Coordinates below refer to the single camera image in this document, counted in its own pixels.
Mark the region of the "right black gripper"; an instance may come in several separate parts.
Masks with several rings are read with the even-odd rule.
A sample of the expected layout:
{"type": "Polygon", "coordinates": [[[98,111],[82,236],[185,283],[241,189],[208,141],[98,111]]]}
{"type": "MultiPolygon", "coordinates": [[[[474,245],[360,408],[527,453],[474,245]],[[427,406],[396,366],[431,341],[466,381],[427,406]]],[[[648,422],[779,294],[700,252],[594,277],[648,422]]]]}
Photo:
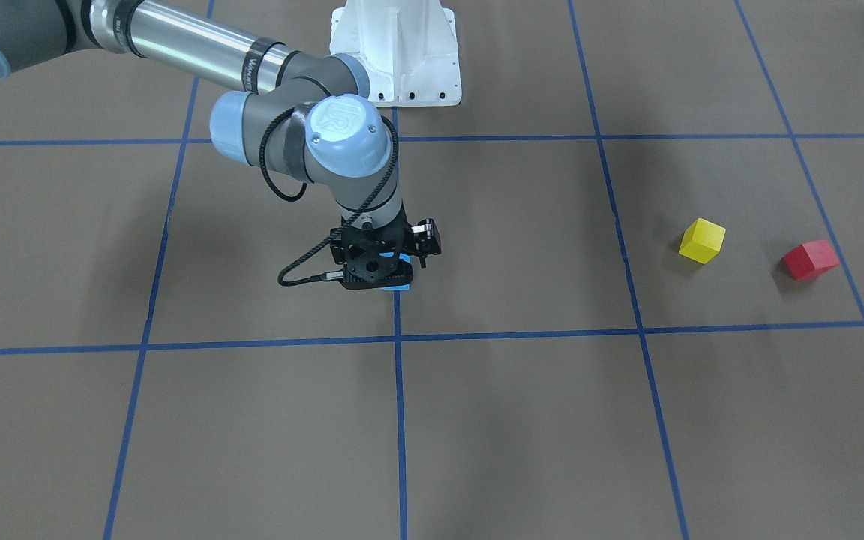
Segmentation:
{"type": "Polygon", "coordinates": [[[329,252],[334,263],[340,264],[340,266],[345,261],[343,246],[349,244],[381,242],[384,245],[393,246],[393,249],[399,253],[409,256],[419,255],[418,248],[419,243],[421,243],[421,236],[414,230],[414,226],[401,216],[395,217],[390,224],[381,226],[381,228],[350,226],[343,230],[333,229],[333,232],[337,233],[337,237],[331,240],[329,252]]]}

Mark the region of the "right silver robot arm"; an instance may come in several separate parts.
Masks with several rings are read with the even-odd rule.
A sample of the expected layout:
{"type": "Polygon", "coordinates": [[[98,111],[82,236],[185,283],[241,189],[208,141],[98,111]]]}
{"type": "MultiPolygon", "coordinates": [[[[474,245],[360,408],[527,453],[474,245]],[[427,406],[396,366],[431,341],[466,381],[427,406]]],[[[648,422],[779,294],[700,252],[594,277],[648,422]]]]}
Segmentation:
{"type": "Polygon", "coordinates": [[[225,157],[259,169],[279,199],[295,202],[311,185],[327,187],[340,225],[281,270],[288,274],[322,250],[335,272],[303,284],[340,281],[349,290],[401,286],[408,257],[442,252],[431,219],[411,224],[394,176],[399,139],[370,102],[371,80],[358,59],[314,57],[162,1],[0,1],[0,79],[82,50],[131,54],[223,86],[210,137],[225,157]],[[285,194],[273,174],[301,184],[285,194]]]}

